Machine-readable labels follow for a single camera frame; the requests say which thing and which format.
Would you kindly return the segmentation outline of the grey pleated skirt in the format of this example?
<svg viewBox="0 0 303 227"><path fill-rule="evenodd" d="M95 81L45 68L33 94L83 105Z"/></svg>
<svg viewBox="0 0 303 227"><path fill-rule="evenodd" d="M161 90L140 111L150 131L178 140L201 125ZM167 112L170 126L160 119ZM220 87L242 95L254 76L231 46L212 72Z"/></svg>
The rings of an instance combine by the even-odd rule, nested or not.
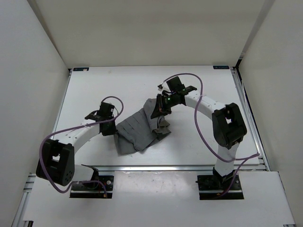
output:
<svg viewBox="0 0 303 227"><path fill-rule="evenodd" d="M155 99L147 99L143 108L116 126L117 133L114 135L114 140L118 155L143 152L171 133L170 124L164 116L151 119L155 106Z"/></svg>

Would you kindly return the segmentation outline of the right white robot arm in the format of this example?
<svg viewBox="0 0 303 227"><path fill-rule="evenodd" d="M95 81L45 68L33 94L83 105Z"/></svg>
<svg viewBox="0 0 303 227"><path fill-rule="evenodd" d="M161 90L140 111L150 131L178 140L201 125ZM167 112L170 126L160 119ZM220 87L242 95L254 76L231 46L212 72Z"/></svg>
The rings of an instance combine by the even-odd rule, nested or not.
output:
<svg viewBox="0 0 303 227"><path fill-rule="evenodd" d="M235 155L242 142L247 128L237 104L228 105L214 101L200 94L193 86L181 86L180 90L167 91L162 85L158 86L161 92L157 94L156 105L151 118L166 116L171 113L171 108L183 104L194 108L194 121L197 123L197 112L202 113L212 121L213 135L218 143L217 157L213 168L213 185L218 189L225 188L234 176Z"/></svg>

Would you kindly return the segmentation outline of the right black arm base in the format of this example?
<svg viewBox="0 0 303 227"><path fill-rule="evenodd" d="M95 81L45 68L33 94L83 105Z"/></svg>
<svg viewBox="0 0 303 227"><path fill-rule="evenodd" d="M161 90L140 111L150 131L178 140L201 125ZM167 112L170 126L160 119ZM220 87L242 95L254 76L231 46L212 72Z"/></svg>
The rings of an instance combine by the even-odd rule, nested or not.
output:
<svg viewBox="0 0 303 227"><path fill-rule="evenodd" d="M243 200L244 195L239 176L236 175L232 185L232 179L220 185L213 175L198 175L199 199L204 200Z"/></svg>

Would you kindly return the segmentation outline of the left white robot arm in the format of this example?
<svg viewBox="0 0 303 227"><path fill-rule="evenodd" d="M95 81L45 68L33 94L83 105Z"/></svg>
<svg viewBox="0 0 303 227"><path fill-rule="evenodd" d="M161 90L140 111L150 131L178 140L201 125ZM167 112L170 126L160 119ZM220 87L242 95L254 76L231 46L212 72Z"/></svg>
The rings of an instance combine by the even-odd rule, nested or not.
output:
<svg viewBox="0 0 303 227"><path fill-rule="evenodd" d="M116 132L113 110L93 111L79 126L47 136L39 148L36 176L48 180L61 193L63 190L58 185L70 187L72 183L83 183L88 189L95 189L99 184L96 168L76 165L75 154L93 137Z"/></svg>

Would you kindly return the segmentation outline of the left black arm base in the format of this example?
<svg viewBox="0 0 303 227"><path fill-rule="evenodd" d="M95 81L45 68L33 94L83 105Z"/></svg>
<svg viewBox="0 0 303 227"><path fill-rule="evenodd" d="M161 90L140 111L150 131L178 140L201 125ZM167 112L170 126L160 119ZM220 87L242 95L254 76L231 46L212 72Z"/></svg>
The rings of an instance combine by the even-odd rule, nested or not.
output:
<svg viewBox="0 0 303 227"><path fill-rule="evenodd" d="M92 166L93 170L91 181L100 181L92 183L74 183L71 187L70 198L77 199L111 199L114 188L114 175L100 174L99 171Z"/></svg>

